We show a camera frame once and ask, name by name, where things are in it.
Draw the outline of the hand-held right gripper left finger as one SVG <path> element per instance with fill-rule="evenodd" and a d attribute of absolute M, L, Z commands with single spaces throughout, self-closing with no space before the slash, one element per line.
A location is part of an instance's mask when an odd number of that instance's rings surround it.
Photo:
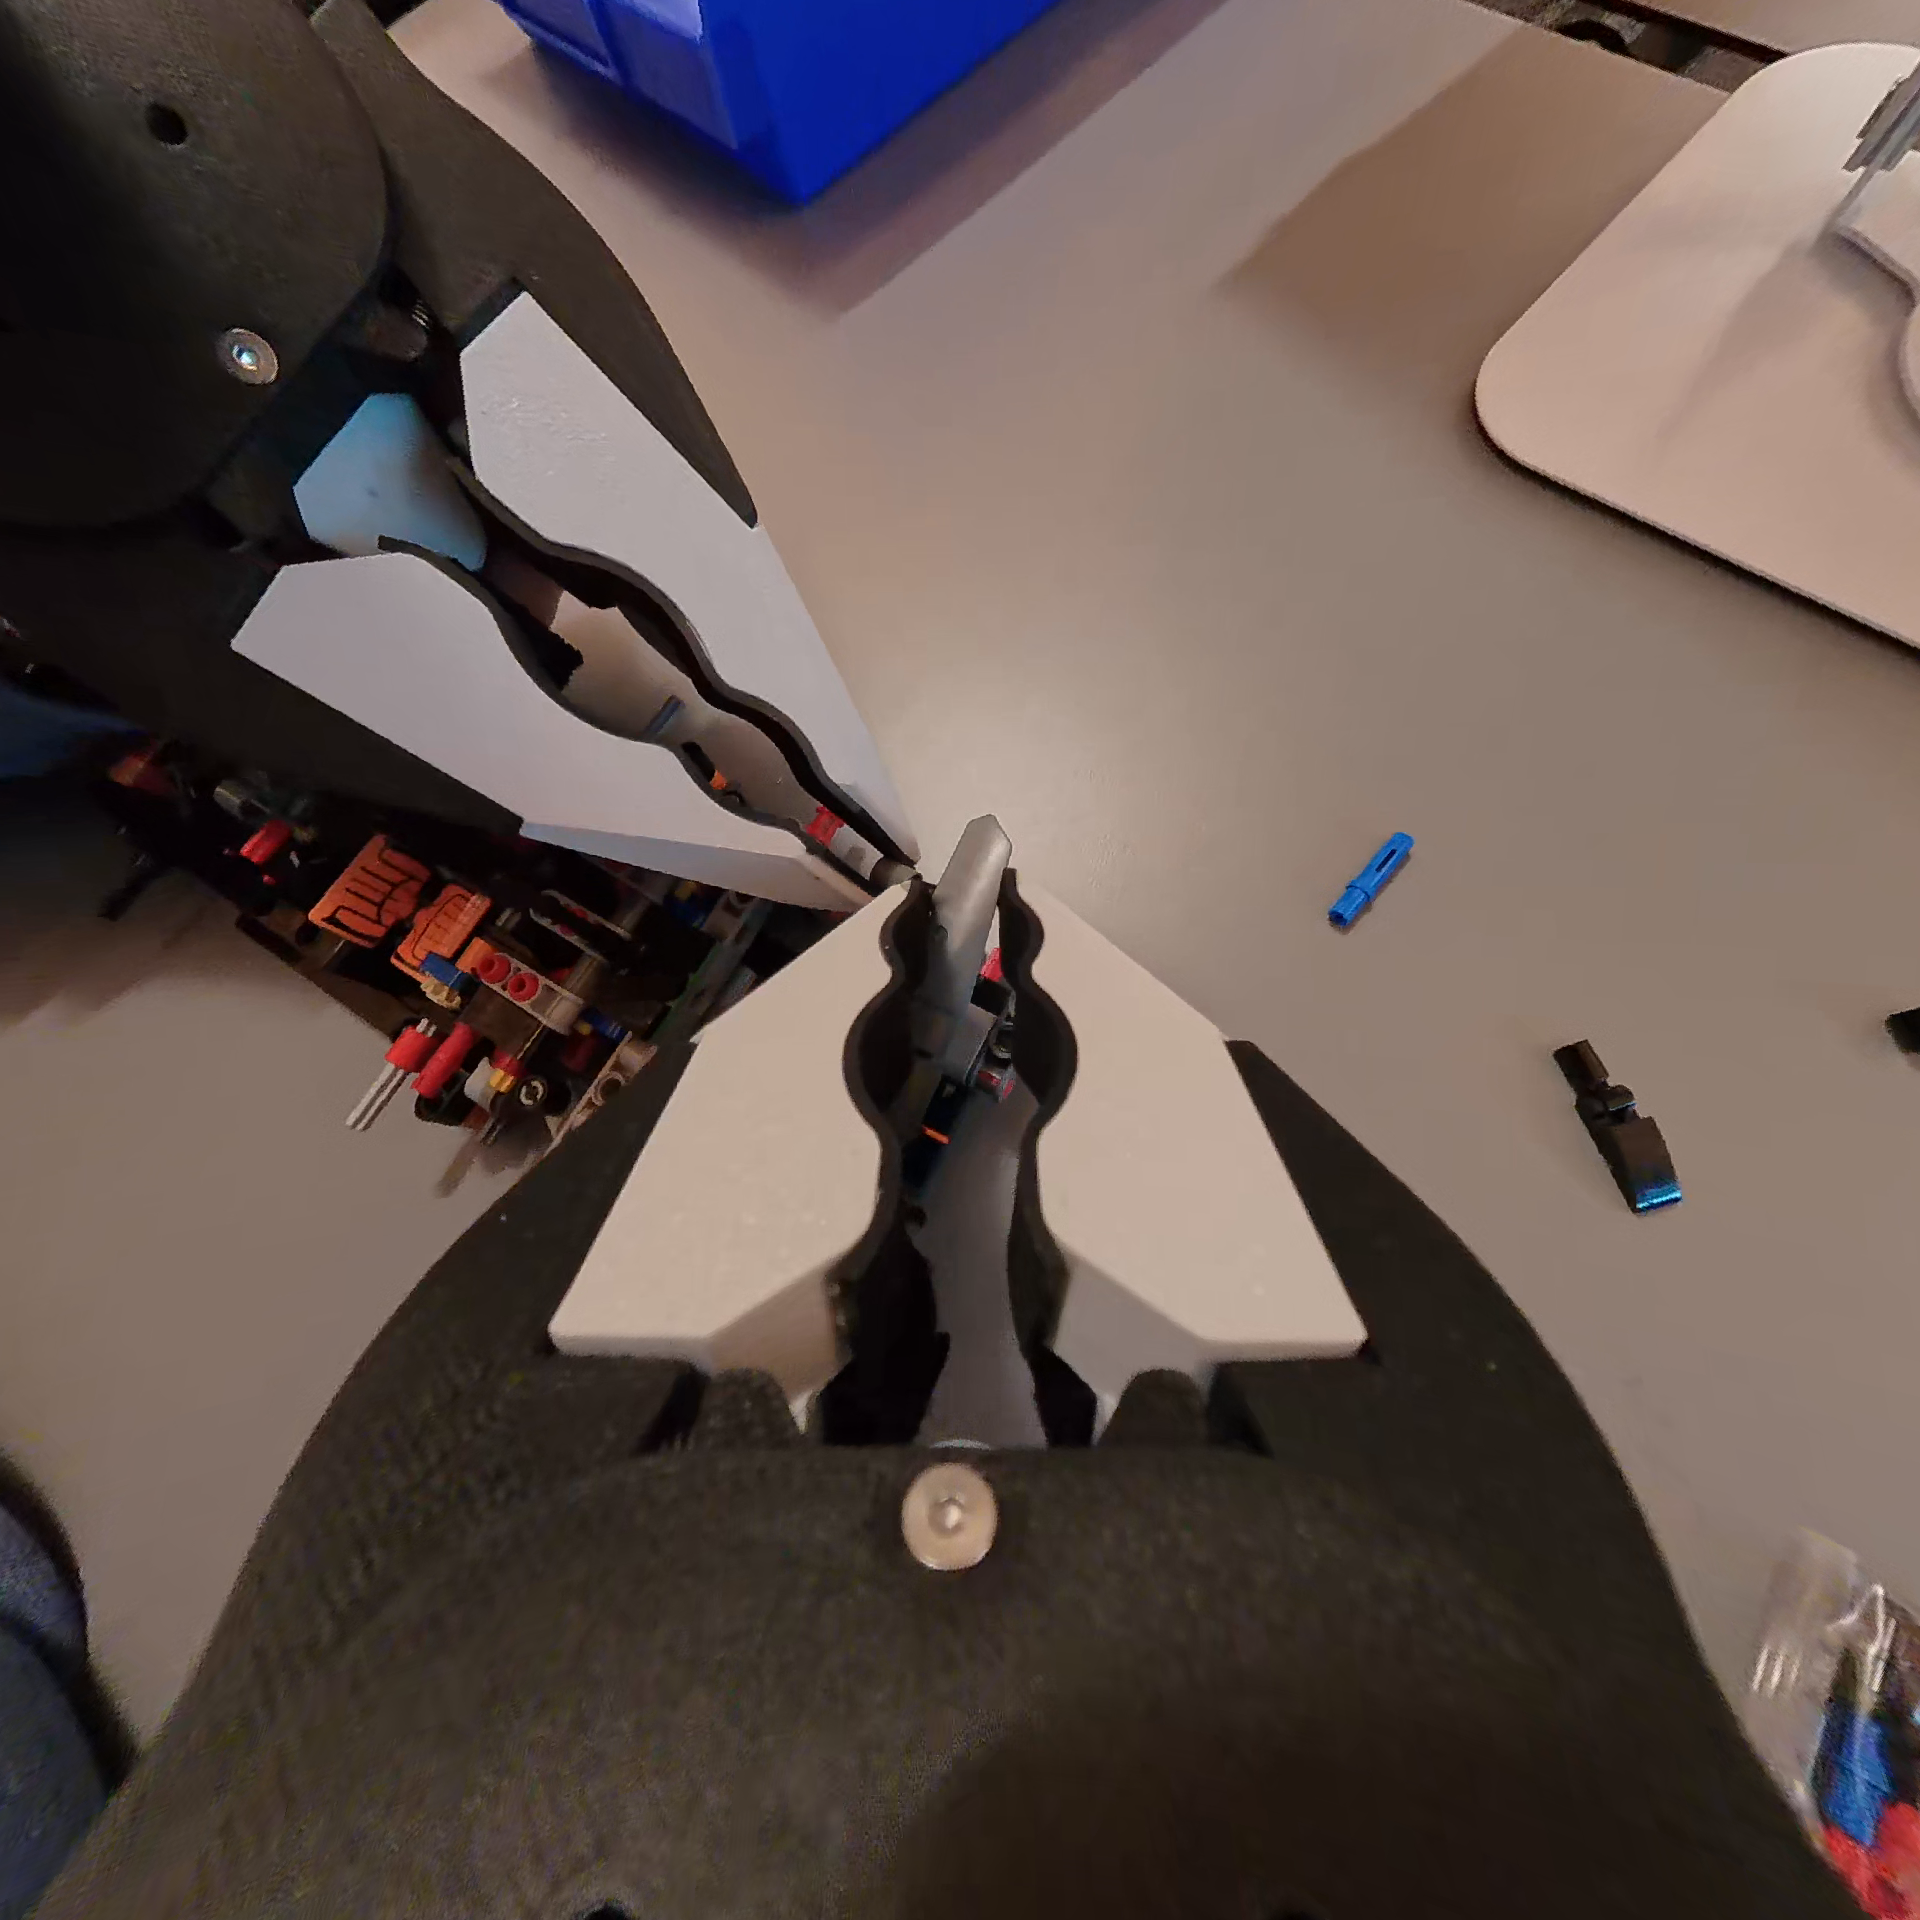
<path fill-rule="evenodd" d="M 762 1372 L 831 1439 L 920 1419 L 902 1094 L 920 889 L 836 925 L 691 1041 L 550 1320 L 565 1354 Z"/>

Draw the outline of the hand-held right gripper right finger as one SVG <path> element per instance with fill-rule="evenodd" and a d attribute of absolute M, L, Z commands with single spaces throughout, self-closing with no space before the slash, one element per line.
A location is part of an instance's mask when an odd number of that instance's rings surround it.
<path fill-rule="evenodd" d="M 1093 1445 L 1145 1375 L 1339 1363 L 1364 1323 L 1235 1044 L 1065 901 L 1000 886 L 1019 1136 L 1008 1311 L 1048 1445 Z"/>

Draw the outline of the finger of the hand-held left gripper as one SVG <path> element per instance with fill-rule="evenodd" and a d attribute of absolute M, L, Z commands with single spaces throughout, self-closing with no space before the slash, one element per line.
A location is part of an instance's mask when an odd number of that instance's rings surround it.
<path fill-rule="evenodd" d="M 886 802 L 876 743 L 771 540 L 749 540 L 745 575 L 712 589 L 695 591 L 700 610 L 749 621 L 718 645 L 725 688 L 798 734 L 841 822 Z M 288 564 L 231 654 L 501 803 L 539 844 L 814 913 L 858 913 L 873 894 L 802 822 L 752 819 L 671 749 L 567 710 L 517 656 L 501 601 L 434 553 Z"/>
<path fill-rule="evenodd" d="M 453 394 L 459 406 L 451 421 L 430 418 L 424 400 L 400 385 L 357 402 L 289 484 L 289 527 L 318 549 L 293 564 L 424 549 L 474 575 L 494 597 L 525 609 L 539 627 L 557 630 L 557 595 L 594 610 L 627 610 L 718 710 L 737 711 L 778 744 L 809 796 L 836 802 L 831 781 L 809 774 L 809 753 L 798 734 L 712 674 L 722 642 L 749 621 L 700 610 L 695 591 L 714 597 L 714 575 L 745 575 L 749 540 L 771 540 L 753 510 L 727 504 L 525 291 L 453 350 Z M 311 710 L 311 743 L 321 738 L 321 723 L 351 723 L 293 694 Z M 471 814 L 494 807 L 521 832 L 501 803 L 357 729 L 373 744 L 341 749 L 341 765 L 314 771 L 314 785 L 373 796 L 379 781 L 439 774 L 453 796 L 391 807 L 444 819 L 456 818 L 456 803 Z M 919 841 L 889 771 L 886 802 L 857 807 L 853 827 L 886 860 L 919 866 Z"/>

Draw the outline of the grey toy brick vehicle model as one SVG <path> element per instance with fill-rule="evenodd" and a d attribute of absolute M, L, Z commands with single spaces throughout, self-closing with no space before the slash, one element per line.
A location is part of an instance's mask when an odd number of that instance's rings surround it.
<path fill-rule="evenodd" d="M 883 891 L 904 866 L 818 803 L 778 744 L 718 710 L 627 610 L 557 595 L 554 627 L 496 595 L 521 633 L 518 656 L 615 749 L 665 754 L 714 807 L 745 822 L 801 830 L 816 866 Z M 363 1135 L 405 1094 L 419 1119 L 485 1141 L 562 1141 L 669 1041 L 700 1036 L 756 983 L 814 949 L 836 915 L 756 904 L 756 889 L 669 876 L 638 854 L 574 835 L 490 835 L 373 802 L 333 796 L 154 738 L 94 785 L 132 866 L 103 894 L 121 920 L 159 878 L 189 876 L 222 900 L 268 958 L 388 1036 Z M 957 1065 L 929 1088 L 920 1141 L 904 1155 L 924 1184 L 965 1101 L 1007 1098 L 1011 990 L 1000 954 L 984 974 Z"/>

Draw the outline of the person's left forearm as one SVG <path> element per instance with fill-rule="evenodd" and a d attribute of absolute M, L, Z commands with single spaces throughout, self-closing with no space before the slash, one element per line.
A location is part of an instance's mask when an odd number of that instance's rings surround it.
<path fill-rule="evenodd" d="M 43 781 L 111 744 L 145 738 L 111 706 L 2 676 L 2 785 Z"/>

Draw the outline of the blue plastic connector pin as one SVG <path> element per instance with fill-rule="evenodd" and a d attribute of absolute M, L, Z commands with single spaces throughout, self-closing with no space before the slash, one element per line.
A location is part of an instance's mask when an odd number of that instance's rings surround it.
<path fill-rule="evenodd" d="M 1329 927 L 1352 931 L 1377 904 L 1392 878 L 1404 872 L 1413 847 L 1412 832 L 1392 832 L 1326 909 Z"/>

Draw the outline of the glossy black connector piece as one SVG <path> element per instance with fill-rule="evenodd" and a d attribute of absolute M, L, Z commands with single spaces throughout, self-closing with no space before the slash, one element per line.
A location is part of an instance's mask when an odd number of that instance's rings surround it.
<path fill-rule="evenodd" d="M 1635 1094 L 1612 1082 L 1591 1041 L 1555 1049 L 1573 1114 L 1604 1160 L 1630 1213 L 1664 1213 L 1680 1202 L 1668 1143 L 1652 1117 L 1638 1110 Z"/>

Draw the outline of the blue plastic storage bin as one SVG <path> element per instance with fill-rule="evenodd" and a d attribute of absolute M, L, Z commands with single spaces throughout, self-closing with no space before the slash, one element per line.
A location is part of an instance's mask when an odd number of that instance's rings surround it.
<path fill-rule="evenodd" d="M 805 206 L 1050 3 L 501 3 L 550 57 Z"/>

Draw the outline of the person's blue jeans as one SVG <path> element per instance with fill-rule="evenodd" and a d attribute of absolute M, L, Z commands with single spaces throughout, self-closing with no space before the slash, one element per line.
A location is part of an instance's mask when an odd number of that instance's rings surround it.
<path fill-rule="evenodd" d="M 77 1557 L 2 1460 L 2 1916 L 29 1916 L 132 1769 L 132 1734 L 90 1665 Z"/>

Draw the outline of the clear bag of small parts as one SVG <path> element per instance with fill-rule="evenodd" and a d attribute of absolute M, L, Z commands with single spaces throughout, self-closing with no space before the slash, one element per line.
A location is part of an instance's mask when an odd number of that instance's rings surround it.
<path fill-rule="evenodd" d="M 1869 1916 L 1917 1916 L 1917 1609 L 1818 1531 L 1774 1572 L 1739 1718 Z"/>

